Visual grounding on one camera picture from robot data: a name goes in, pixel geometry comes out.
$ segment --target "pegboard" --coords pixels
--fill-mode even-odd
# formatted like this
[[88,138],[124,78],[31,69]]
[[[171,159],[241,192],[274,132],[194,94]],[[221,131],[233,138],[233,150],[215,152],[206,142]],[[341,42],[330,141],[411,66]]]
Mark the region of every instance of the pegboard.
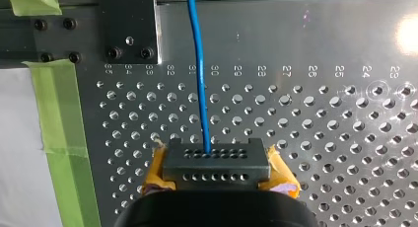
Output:
[[[35,33],[38,51],[82,54],[104,227],[140,195],[154,138],[201,142],[187,8],[157,10],[160,65],[104,64],[96,7],[64,11],[79,21],[72,32],[46,17],[51,28]],[[200,2],[212,142],[276,145],[321,227],[417,225],[417,10],[416,0]]]

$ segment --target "blue wire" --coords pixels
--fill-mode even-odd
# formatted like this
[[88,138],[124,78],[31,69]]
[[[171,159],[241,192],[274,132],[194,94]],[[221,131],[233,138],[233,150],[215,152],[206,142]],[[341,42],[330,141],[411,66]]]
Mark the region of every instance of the blue wire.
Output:
[[188,15],[190,17],[191,26],[193,29],[194,48],[196,52],[196,66],[197,66],[197,91],[199,98],[200,121],[203,130],[203,145],[205,153],[211,152],[210,134],[208,114],[206,112],[206,96],[205,96],[205,73],[204,73],[204,58],[203,58],[203,43],[202,35],[200,33],[199,17],[197,16],[196,0],[187,0]]

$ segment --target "hole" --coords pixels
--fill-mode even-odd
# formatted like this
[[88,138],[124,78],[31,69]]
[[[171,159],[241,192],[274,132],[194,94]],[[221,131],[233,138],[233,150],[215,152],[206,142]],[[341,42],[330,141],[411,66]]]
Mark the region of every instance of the hole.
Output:
[[375,96],[379,96],[379,95],[381,95],[381,94],[382,94],[382,92],[383,92],[383,88],[382,88],[382,87],[375,87],[375,88],[372,90],[372,93],[373,93],[373,95],[375,95]]
[[318,207],[319,211],[324,212],[329,210],[329,205],[327,203],[321,203]]
[[254,121],[254,124],[256,126],[262,126],[264,124],[264,118],[262,118],[262,117],[256,118],[255,121]]
[[401,179],[405,179],[409,176],[409,171],[406,169],[400,169],[397,172],[397,176],[400,177]]
[[183,178],[183,180],[184,180],[184,181],[189,181],[189,180],[190,180],[190,175],[188,175],[188,174],[184,174],[184,175],[182,176],[182,178]]
[[338,124],[338,121],[336,121],[336,120],[329,121],[328,125],[327,125],[329,130],[335,130],[335,129],[338,128],[338,126],[339,126],[339,124]]
[[178,90],[179,91],[184,91],[185,90],[185,85],[184,85],[184,83],[178,83]]
[[369,207],[365,210],[365,213],[369,216],[376,215],[377,211],[374,207]]
[[147,100],[150,102],[154,102],[157,100],[157,95],[154,92],[149,92],[147,94]]
[[303,141],[303,142],[301,143],[301,148],[302,148],[302,150],[311,150],[312,145],[311,145],[311,143],[310,143],[310,142],[308,142],[308,141]]
[[264,96],[262,96],[262,95],[258,95],[257,97],[255,97],[255,102],[256,102],[258,105],[262,105],[262,104],[264,104],[264,102],[265,102],[265,97],[264,97]]
[[347,168],[347,173],[349,175],[356,175],[357,173],[359,173],[359,168],[355,165],[351,165]]
[[310,120],[310,119],[305,119],[303,122],[302,122],[302,127],[304,128],[304,129],[310,129],[310,128],[312,128],[314,126],[314,123],[313,123],[313,121],[312,120]]
[[359,154],[360,152],[362,152],[362,146],[355,143],[355,144],[350,146],[350,151],[353,154]]
[[396,136],[393,136],[390,142],[393,144],[399,144],[401,141],[402,141],[402,137],[399,135],[396,135]]
[[383,182],[383,185],[384,185],[385,187],[390,187],[390,186],[392,186],[392,185],[393,185],[393,181],[392,181],[392,180],[385,180],[385,181]]
[[347,141],[348,139],[350,139],[350,135],[348,133],[342,133],[339,137],[339,139],[341,141]]
[[332,201],[338,203],[342,200],[341,195],[335,195],[332,197]]
[[377,153],[378,155],[384,155],[384,154],[386,154],[386,153],[387,153],[387,147],[385,147],[385,146],[383,146],[383,145],[378,146],[378,147],[376,148],[376,153]]
[[340,155],[340,156],[337,157],[337,162],[338,163],[344,163],[346,161],[347,161],[347,156],[345,156],[345,155]]
[[312,177],[311,177],[311,180],[312,181],[318,181],[320,179],[320,176],[319,175],[317,175],[317,174],[314,174]]
[[307,183],[301,182],[301,190],[307,190],[309,188],[310,188],[310,186]]
[[303,162],[299,165],[301,171],[308,171],[311,168],[311,165],[307,162]]
[[275,86],[275,85],[271,85],[271,86],[269,86],[269,87],[268,87],[268,91],[269,91],[270,93],[275,93],[275,92],[277,91],[277,86]]
[[395,106],[396,102],[393,99],[386,99],[383,101],[383,106],[386,109],[392,109]]
[[311,107],[311,106],[313,106],[313,105],[314,105],[314,97],[306,97],[306,98],[304,99],[304,104],[305,104],[307,107]]
[[242,181],[247,181],[248,179],[249,179],[249,176],[247,174],[241,175],[241,180]]
[[333,152],[336,150],[336,145],[333,142],[328,142],[325,144],[325,151],[326,152]]
[[317,194],[312,193],[312,194],[310,195],[310,200],[316,200],[316,199],[317,199]]
[[333,98],[329,101],[329,104],[330,104],[332,107],[339,107],[339,106],[341,106],[341,103],[342,103],[342,101],[341,101],[341,99],[340,99],[339,97],[333,97]]
[[316,112],[317,117],[325,117],[326,116],[326,110],[318,110]]
[[327,92],[328,92],[328,87],[326,87],[326,86],[321,86],[321,87],[319,87],[319,92],[321,93],[321,94],[326,94]]
[[294,159],[298,158],[298,153],[295,153],[295,152],[290,153],[290,154],[289,154],[289,158],[290,158],[291,160],[294,160]]
[[362,221],[363,221],[363,218],[358,215],[353,218],[353,223],[355,224],[360,224]]
[[329,220],[331,221],[337,221],[339,219],[339,216],[337,214],[331,214],[331,216],[329,216]]
[[367,178],[361,178],[359,180],[359,184],[360,185],[366,185],[369,182],[369,180]]
[[289,95],[283,95],[279,98],[281,106],[289,106],[292,103],[292,98]]
[[246,107],[244,112],[245,112],[245,114],[251,114],[252,113],[252,108],[251,107]]
[[335,177],[334,182],[335,182],[336,184],[341,184],[341,183],[343,183],[343,182],[344,182],[344,177],[342,177],[342,176],[337,176],[337,177]]
[[401,215],[401,212],[398,209],[393,209],[389,213],[389,216],[391,218],[398,218],[398,217],[400,217],[400,215]]
[[107,92],[107,98],[110,99],[111,101],[116,99],[116,93],[114,91],[108,91]]
[[389,204],[390,204],[390,202],[387,199],[381,200],[381,206],[382,207],[388,206]]
[[289,124],[289,120],[286,118],[280,118],[278,124],[280,127],[286,127]]
[[328,193],[332,190],[332,187],[331,187],[331,185],[322,185],[320,187],[320,190],[324,193]]
[[345,111],[342,116],[344,118],[350,118],[353,115],[353,113],[351,111]]
[[373,176],[375,176],[375,177],[379,177],[379,176],[381,176],[381,175],[383,174],[383,169],[382,169],[382,167],[375,167],[375,168],[373,168],[373,169],[372,169],[372,174],[373,174]]
[[314,159],[315,161],[320,161],[320,160],[322,159],[322,156],[321,156],[320,154],[314,154],[314,155],[313,155],[313,159]]
[[365,201],[365,199],[364,198],[362,198],[362,197],[358,197],[357,199],[356,199],[356,203],[357,204],[364,204],[366,201]]
[[334,171],[334,167],[331,164],[326,164],[323,166],[323,171],[326,173],[331,173]]
[[415,207],[415,201],[409,200],[405,204],[406,209],[413,209]]
[[397,164],[397,159],[396,158],[390,158],[387,160],[386,164],[388,166],[395,166]]
[[190,121],[190,123],[196,123],[197,121],[199,121],[199,117],[196,114],[192,114],[188,120]]
[[344,205],[341,209],[344,214],[350,214],[353,212],[353,207],[351,205]]
[[292,137],[294,139],[298,138],[299,137],[299,132],[298,131],[292,131],[290,133],[290,137]]
[[296,94],[301,93],[304,90],[304,88],[302,86],[295,86],[293,88],[293,92],[295,92]]
[[369,196],[378,196],[380,193],[381,191],[377,188],[369,189]]
[[369,101],[366,98],[360,98],[359,100],[357,100],[356,102],[356,106],[358,108],[365,108],[367,105],[369,104]]
[[355,131],[362,131],[365,128],[365,124],[362,121],[354,122],[353,129]]
[[243,97],[241,95],[234,95],[233,96],[233,103],[238,105],[243,101]]
[[370,158],[369,156],[366,156],[362,159],[362,163],[365,165],[368,165],[370,163],[372,163],[372,158]]
[[354,93],[356,93],[356,88],[354,86],[349,86],[345,88],[345,94],[353,95]]
[[354,192],[356,192],[356,189],[355,189],[354,187],[352,187],[352,186],[347,186],[347,187],[344,189],[344,192],[345,192],[346,194],[354,194]]
[[269,108],[269,109],[268,109],[268,111],[267,111],[267,113],[268,113],[269,115],[275,115],[275,114],[276,114],[276,109],[274,109],[274,108]]
[[212,94],[212,95],[210,96],[210,102],[211,102],[212,104],[216,104],[216,103],[218,103],[220,100],[221,100],[221,98],[220,98],[220,96],[219,96],[218,94]]
[[280,149],[285,149],[285,148],[288,146],[288,143],[287,143],[287,141],[286,141],[286,140],[279,140],[279,141],[277,142],[277,146],[278,146]]
[[376,118],[378,118],[379,117],[379,113],[378,112],[371,112],[370,114],[369,114],[369,118],[370,119],[376,119]]
[[409,133],[417,133],[418,131],[418,125],[416,123],[411,123],[406,127],[406,131]]
[[412,108],[413,110],[418,110],[418,100],[413,100],[413,101],[411,102],[411,108]]
[[374,134],[369,134],[366,136],[365,140],[369,143],[372,143],[376,140],[376,136]]

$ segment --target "printed number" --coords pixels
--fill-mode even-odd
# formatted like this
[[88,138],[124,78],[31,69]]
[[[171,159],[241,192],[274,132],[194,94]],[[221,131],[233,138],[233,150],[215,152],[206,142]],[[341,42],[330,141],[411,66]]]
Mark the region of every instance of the printed number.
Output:
[[267,76],[267,67],[258,66],[258,77],[265,77],[265,76]]
[[189,75],[194,75],[194,74],[196,74],[196,65],[189,65],[189,66],[188,66],[188,74],[189,74]]
[[167,66],[167,75],[169,75],[169,76],[174,76],[175,75],[174,65],[168,65]]
[[316,77],[317,76],[317,66],[310,66],[308,69],[308,76],[309,77]]
[[291,77],[292,76],[292,67],[283,66],[283,76]]
[[211,69],[211,75],[212,76],[219,76],[219,66],[218,65],[212,65],[210,67]]
[[243,76],[242,66],[234,66],[234,76]]
[[370,72],[373,70],[371,66],[363,66],[363,78],[370,77]]
[[335,77],[344,77],[344,66],[335,66]]
[[400,71],[400,67],[398,66],[391,66],[390,67],[390,78],[391,79],[396,79],[399,77],[399,71]]

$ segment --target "metal plate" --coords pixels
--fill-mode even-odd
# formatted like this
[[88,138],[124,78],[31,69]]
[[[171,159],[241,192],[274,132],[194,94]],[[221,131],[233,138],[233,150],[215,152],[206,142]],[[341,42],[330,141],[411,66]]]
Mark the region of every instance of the metal plate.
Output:
[[[417,225],[416,1],[198,4],[213,141],[261,137],[282,148],[321,226]],[[104,227],[139,196],[152,138],[201,137],[186,6],[158,10],[159,66],[100,62],[95,8],[64,13],[80,19],[74,32],[58,17],[35,35],[39,50],[84,55],[77,70]]]

